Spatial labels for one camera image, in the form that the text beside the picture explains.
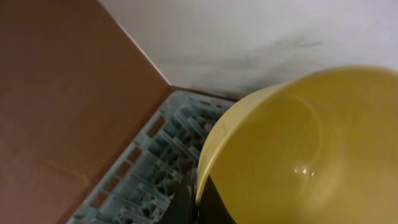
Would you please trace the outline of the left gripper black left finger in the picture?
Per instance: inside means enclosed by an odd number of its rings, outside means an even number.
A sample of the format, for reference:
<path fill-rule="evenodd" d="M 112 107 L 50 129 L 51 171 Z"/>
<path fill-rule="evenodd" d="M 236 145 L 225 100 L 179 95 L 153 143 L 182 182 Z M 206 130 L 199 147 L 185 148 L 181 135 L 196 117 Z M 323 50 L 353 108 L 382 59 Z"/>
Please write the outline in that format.
<path fill-rule="evenodd" d="M 157 224 L 194 224 L 197 170 L 188 171 L 179 183 L 168 208 Z"/>

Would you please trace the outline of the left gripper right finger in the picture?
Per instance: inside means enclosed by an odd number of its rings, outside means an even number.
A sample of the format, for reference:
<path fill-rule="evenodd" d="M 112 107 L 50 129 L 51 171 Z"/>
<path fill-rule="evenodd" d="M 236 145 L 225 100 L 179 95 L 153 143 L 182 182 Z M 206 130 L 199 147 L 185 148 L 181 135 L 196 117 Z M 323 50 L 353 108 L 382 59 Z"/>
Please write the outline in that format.
<path fill-rule="evenodd" d="M 206 180 L 197 208 L 199 224 L 236 224 L 210 176 Z"/>

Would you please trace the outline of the yellow plastic bowl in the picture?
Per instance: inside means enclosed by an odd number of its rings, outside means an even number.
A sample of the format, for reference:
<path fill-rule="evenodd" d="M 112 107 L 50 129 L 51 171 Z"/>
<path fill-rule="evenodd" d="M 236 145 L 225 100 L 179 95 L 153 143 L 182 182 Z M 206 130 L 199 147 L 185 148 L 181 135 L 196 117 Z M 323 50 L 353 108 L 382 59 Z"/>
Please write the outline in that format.
<path fill-rule="evenodd" d="M 397 72 L 352 66 L 270 86 L 216 122 L 198 164 L 236 223 L 396 223 Z"/>

